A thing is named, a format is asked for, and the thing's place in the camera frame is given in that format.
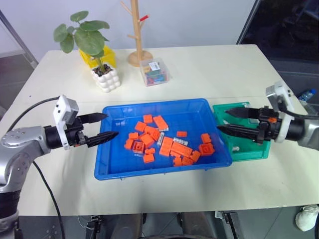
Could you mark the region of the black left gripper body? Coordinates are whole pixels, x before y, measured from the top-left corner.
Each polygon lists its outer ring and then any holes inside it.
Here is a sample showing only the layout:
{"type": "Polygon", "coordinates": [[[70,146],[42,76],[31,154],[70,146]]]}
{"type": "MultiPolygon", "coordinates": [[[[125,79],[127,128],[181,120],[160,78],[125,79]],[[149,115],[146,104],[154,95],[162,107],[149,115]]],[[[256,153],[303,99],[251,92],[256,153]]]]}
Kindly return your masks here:
{"type": "Polygon", "coordinates": [[[82,130],[84,129],[83,124],[88,123],[88,119],[88,116],[78,116],[72,124],[66,125],[65,134],[70,146],[78,147],[87,144],[87,136],[84,135],[82,130]]]}

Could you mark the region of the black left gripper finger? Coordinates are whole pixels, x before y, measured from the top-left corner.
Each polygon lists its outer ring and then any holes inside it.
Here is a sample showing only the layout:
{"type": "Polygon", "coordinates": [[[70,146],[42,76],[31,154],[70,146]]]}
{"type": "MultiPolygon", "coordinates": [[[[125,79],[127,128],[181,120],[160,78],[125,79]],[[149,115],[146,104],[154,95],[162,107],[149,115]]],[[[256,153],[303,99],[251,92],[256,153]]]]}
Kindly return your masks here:
{"type": "Polygon", "coordinates": [[[100,145],[103,143],[106,143],[110,140],[112,140],[113,138],[115,138],[119,133],[116,131],[107,131],[107,132],[103,132],[103,133],[99,133],[96,136],[93,137],[85,137],[85,144],[88,147],[93,147],[96,145],[100,145]]]}
{"type": "Polygon", "coordinates": [[[105,119],[107,117],[108,117],[107,114],[91,113],[91,114],[78,116],[77,118],[81,121],[82,124],[86,124],[86,123],[99,122],[99,121],[102,121],[103,119],[105,119]]]}

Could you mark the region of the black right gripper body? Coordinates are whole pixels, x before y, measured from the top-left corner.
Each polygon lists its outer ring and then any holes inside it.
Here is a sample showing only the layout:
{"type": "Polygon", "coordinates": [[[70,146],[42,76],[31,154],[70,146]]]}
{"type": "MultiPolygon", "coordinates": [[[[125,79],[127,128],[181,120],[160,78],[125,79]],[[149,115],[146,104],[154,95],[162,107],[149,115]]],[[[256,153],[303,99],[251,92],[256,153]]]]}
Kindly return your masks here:
{"type": "Polygon", "coordinates": [[[257,119],[259,120],[259,125],[257,126],[256,142],[263,144],[264,141],[276,139],[282,124],[279,113],[268,106],[264,106],[263,108],[259,108],[257,119]]]}

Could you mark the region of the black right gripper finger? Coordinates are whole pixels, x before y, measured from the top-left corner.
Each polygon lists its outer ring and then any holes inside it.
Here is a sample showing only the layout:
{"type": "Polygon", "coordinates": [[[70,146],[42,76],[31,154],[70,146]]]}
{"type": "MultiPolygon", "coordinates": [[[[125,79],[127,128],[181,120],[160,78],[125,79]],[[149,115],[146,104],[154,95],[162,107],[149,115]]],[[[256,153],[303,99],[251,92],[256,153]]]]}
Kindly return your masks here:
{"type": "Polygon", "coordinates": [[[217,128],[230,136],[246,138],[253,141],[257,140],[257,136],[259,134],[259,130],[255,128],[244,127],[242,125],[237,124],[224,124],[219,125],[217,128]]]}
{"type": "Polygon", "coordinates": [[[225,112],[233,117],[242,118],[242,119],[259,119],[260,109],[256,108],[244,108],[244,107],[235,107],[226,110],[225,112]]]}

